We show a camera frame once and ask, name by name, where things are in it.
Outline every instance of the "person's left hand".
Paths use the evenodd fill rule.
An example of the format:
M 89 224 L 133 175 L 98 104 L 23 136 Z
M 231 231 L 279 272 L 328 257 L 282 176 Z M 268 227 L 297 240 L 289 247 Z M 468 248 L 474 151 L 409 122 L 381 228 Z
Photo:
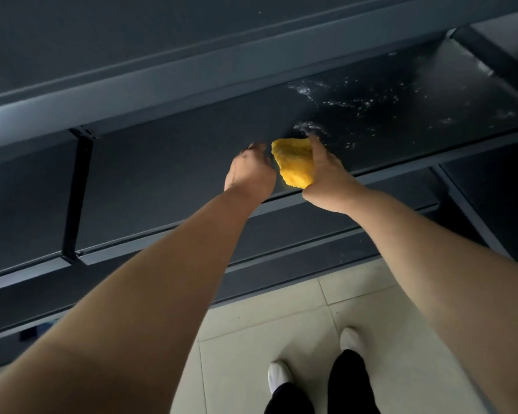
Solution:
M 264 152 L 264 144 L 251 144 L 232 161 L 226 175 L 225 191 L 237 189 L 257 201 L 259 205 L 268 199 L 275 188 L 276 171 Z

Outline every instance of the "forearm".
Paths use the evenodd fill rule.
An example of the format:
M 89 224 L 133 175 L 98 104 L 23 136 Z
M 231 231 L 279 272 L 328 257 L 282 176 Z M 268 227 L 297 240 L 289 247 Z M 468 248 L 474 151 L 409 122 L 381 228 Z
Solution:
M 486 392 L 500 403 L 518 394 L 518 264 L 383 193 L 350 202 L 348 214 Z
M 28 365 L 38 370 L 53 363 L 62 368 L 47 377 L 37 373 L 33 397 L 49 398 L 50 381 L 68 400 L 82 384 L 94 384 L 116 392 L 122 404 L 138 403 L 141 394 L 150 408 L 167 409 L 201 320 L 257 205 L 236 189 L 214 198 L 82 299 L 12 366 L 5 376 L 9 384 L 3 385 L 27 390 L 31 385 L 20 384 L 15 370 L 23 375 Z M 98 408 L 84 406 L 91 412 Z

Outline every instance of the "person's right shoe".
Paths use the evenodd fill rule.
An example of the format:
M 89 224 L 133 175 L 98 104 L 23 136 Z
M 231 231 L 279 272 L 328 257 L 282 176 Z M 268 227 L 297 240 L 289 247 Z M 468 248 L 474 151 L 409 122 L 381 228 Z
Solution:
M 293 383 L 293 375 L 288 365 L 283 361 L 272 362 L 268 367 L 268 387 L 271 390 L 271 395 L 280 385 L 286 382 Z
M 344 350 L 351 350 L 358 353 L 363 359 L 365 358 L 365 344 L 359 333 L 351 327 L 346 327 L 341 332 L 340 349 L 342 352 Z

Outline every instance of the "pants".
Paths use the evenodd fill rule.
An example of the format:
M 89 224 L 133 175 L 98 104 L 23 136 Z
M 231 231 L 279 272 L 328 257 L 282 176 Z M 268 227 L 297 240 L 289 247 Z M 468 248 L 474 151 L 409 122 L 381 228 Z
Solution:
M 291 383 L 279 386 L 264 414 L 314 414 L 305 393 Z M 351 350 L 338 356 L 328 380 L 328 414 L 380 414 L 365 362 Z

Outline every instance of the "person's right arm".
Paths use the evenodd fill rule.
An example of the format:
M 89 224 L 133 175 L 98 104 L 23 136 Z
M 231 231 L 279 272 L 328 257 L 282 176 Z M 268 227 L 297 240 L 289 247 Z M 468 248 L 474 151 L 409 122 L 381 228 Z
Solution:
M 314 183 L 303 196 L 349 215 L 399 285 L 502 413 L 518 414 L 518 263 L 370 190 L 311 137 Z

